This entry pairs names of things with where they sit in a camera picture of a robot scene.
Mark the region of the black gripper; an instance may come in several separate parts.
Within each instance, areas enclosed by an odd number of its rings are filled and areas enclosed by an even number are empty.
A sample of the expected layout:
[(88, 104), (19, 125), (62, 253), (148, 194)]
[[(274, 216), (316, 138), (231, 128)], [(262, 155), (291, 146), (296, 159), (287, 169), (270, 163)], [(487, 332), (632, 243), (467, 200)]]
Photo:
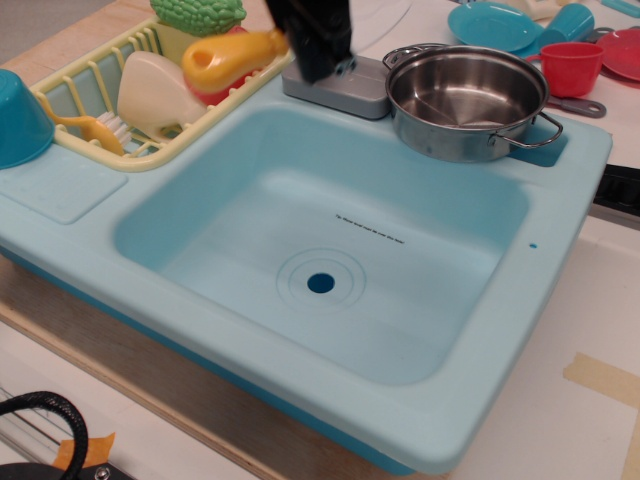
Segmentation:
[(302, 79), (309, 84), (353, 70), (348, 1), (267, 0), (275, 25), (288, 32)]

